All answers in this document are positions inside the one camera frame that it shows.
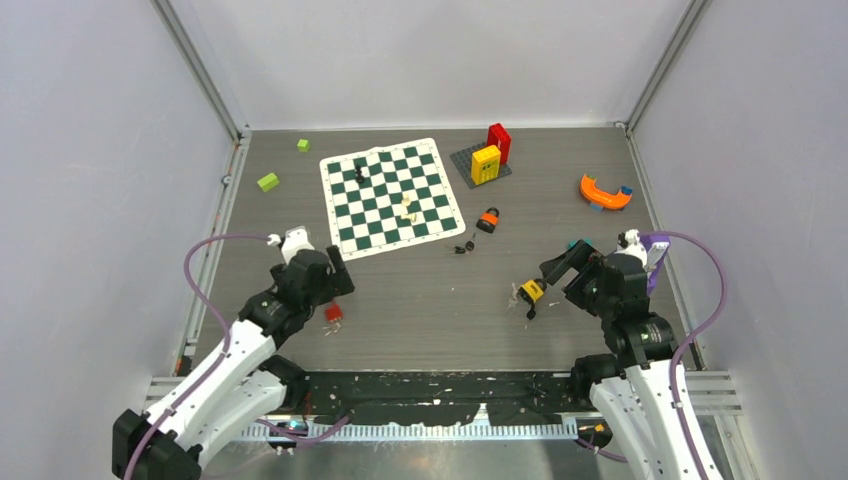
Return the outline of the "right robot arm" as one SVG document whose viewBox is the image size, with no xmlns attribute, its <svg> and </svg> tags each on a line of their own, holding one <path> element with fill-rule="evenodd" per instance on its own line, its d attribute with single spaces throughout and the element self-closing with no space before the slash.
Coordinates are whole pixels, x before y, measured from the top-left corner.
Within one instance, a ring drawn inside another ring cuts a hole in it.
<svg viewBox="0 0 848 480">
<path fill-rule="evenodd" d="M 683 341 L 650 308 L 655 277 L 671 239 L 700 248 L 713 262 L 720 299 L 710 316 Z M 690 400 L 682 356 L 685 349 L 721 314 L 727 282 L 720 260 L 699 240 L 679 232 L 618 236 L 614 251 L 604 254 L 584 240 L 542 262 L 540 275 L 517 287 L 529 318 L 546 289 L 566 272 L 575 277 L 563 287 L 565 298 L 600 319 L 606 354 L 576 360 L 570 372 L 571 397 L 584 410 L 597 410 L 612 427 L 626 463 L 638 479 L 719 479 L 716 466 Z"/>
</svg>

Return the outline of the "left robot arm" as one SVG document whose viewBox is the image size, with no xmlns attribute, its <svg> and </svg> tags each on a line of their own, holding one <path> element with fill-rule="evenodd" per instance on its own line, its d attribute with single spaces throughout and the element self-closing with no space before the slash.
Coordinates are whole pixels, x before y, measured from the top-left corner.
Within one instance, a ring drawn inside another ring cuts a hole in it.
<svg viewBox="0 0 848 480">
<path fill-rule="evenodd" d="M 198 479 L 248 425 L 278 409 L 298 412 L 304 371 L 279 348 L 317 307 L 353 292 L 339 248 L 303 248 L 271 270 L 272 287 L 246 302 L 227 336 L 170 393 L 115 421 L 111 468 L 120 479 Z"/>
</svg>

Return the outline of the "black keys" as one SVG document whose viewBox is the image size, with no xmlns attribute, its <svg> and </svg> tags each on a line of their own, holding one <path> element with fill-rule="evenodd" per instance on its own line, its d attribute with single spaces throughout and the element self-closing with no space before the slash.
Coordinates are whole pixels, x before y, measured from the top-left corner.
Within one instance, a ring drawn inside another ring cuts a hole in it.
<svg viewBox="0 0 848 480">
<path fill-rule="evenodd" d="M 466 255 L 473 252 L 476 248 L 476 234 L 473 233 L 463 244 L 448 246 L 452 254 Z"/>
</svg>

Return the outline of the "yellow black key fob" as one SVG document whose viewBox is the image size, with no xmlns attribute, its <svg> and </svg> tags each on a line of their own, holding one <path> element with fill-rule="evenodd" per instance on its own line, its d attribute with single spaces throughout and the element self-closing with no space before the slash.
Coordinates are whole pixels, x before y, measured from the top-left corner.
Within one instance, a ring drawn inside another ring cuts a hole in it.
<svg viewBox="0 0 848 480">
<path fill-rule="evenodd" d="M 518 306 L 519 302 L 524 302 L 528 305 L 526 319 L 528 321 L 532 321 L 537 314 L 537 303 L 543 297 L 547 288 L 548 283 L 541 278 L 527 280 L 521 285 L 513 284 L 511 297 L 507 303 L 507 309 L 513 309 Z"/>
</svg>

